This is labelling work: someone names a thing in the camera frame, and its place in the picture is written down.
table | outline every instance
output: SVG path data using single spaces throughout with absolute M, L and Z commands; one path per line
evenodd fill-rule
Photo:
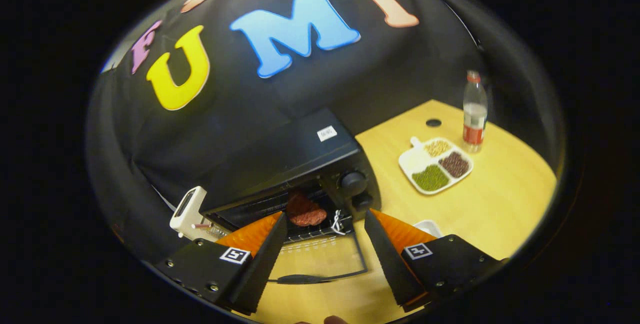
M 401 171 L 398 157 L 411 148 L 411 136 L 420 141 L 445 137 L 462 146 L 462 117 L 462 110 L 430 100 L 366 130 L 356 139 L 375 172 L 382 212 L 409 224 L 434 220 L 443 235 L 455 233 L 500 260 L 512 256 L 542 219 L 556 178 L 537 152 L 489 121 L 482 150 L 469 154 L 473 171 L 439 194 L 420 194 Z M 426 126 L 432 118 L 441 120 L 441 126 Z M 354 228 L 369 268 L 367 273 L 329 283 L 267 283 L 258 312 L 250 318 L 317 324 L 329 315 L 338 315 L 349 324 L 370 324 L 411 314 L 396 305 L 364 230 L 364 220 L 354 223 Z

toaster oven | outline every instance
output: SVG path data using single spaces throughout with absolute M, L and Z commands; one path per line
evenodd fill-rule
M 317 225 L 288 222 L 287 241 L 348 233 L 353 220 L 381 206 L 362 146 L 329 109 L 273 130 L 199 181 L 208 193 L 199 213 L 230 231 L 285 210 L 292 191 L 327 212 Z

water bottle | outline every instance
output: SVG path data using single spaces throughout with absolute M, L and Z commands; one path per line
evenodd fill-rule
M 477 153 L 485 139 L 487 127 L 487 95 L 480 83 L 480 74 L 477 71 L 467 71 L 466 88 L 464 90 L 464 129 L 462 139 L 464 150 L 469 153 Z

letter m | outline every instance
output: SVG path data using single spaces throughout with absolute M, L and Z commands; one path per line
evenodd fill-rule
M 346 25 L 329 0 L 293 0 L 290 19 L 264 10 L 251 11 L 231 23 L 229 28 L 246 35 L 260 60 L 258 76 L 269 78 L 293 62 L 290 55 L 278 52 L 274 41 L 308 57 L 311 55 L 311 27 L 318 34 L 316 44 L 322 50 L 333 50 L 361 38 L 359 32 Z

